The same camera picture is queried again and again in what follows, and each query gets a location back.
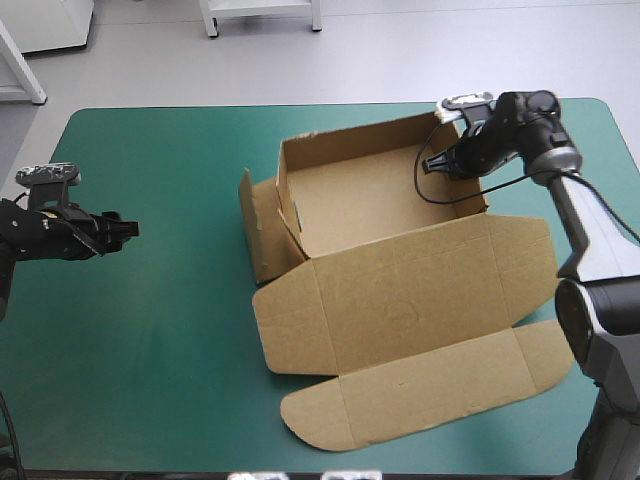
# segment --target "open cardboard box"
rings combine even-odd
[[[337,378],[294,392],[281,415],[300,438],[349,450],[521,400],[557,384],[572,356],[555,321],[512,326],[547,301],[557,270],[541,219],[415,193],[433,114],[282,144],[278,176],[240,185],[269,368]],[[440,151],[458,138],[434,135]],[[477,180],[421,175],[447,199]]]

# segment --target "green table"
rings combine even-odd
[[[566,100],[585,175],[634,226],[637,169],[606,105]],[[595,388],[574,368],[536,398],[348,453],[291,434],[280,399],[318,381],[265,367],[237,185],[275,173],[282,138],[431,110],[433,104],[99,109],[76,113],[53,155],[81,166],[72,198],[141,222],[123,252],[19,264],[0,324],[0,386],[28,468],[557,473],[573,463]],[[495,184],[520,174],[510,166]],[[523,183],[491,211],[548,219]],[[528,321],[550,318],[552,305]]]

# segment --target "cardboard box flap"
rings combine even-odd
[[[311,259],[253,304],[272,371],[338,375],[509,328],[556,271],[544,220],[479,214]]]
[[[254,185],[251,173],[245,170],[238,196],[256,280],[277,278],[301,264],[304,257],[278,215],[275,180]]]
[[[286,396],[289,428],[323,450],[362,448],[539,394],[573,356],[555,320],[346,374]]]

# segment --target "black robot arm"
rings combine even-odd
[[[600,389],[579,445],[573,478],[631,480],[640,467],[640,247],[627,240],[603,199],[580,176],[582,157],[548,91],[488,94],[438,105],[464,119],[461,139],[425,162],[454,178],[487,175],[512,158],[546,187],[572,248],[558,272],[556,312],[585,375]]]
[[[0,200],[0,320],[6,314],[15,263],[25,260],[86,260],[122,249],[138,236],[136,222],[116,212],[94,215],[69,201],[80,182],[76,165],[53,163],[20,170],[16,181],[28,189],[27,209]]]

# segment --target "white shelf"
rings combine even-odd
[[[221,18],[253,15],[311,15],[313,30],[322,30],[322,0],[199,0],[207,34],[218,36]]]
[[[209,0],[215,18],[310,14],[311,0]]]

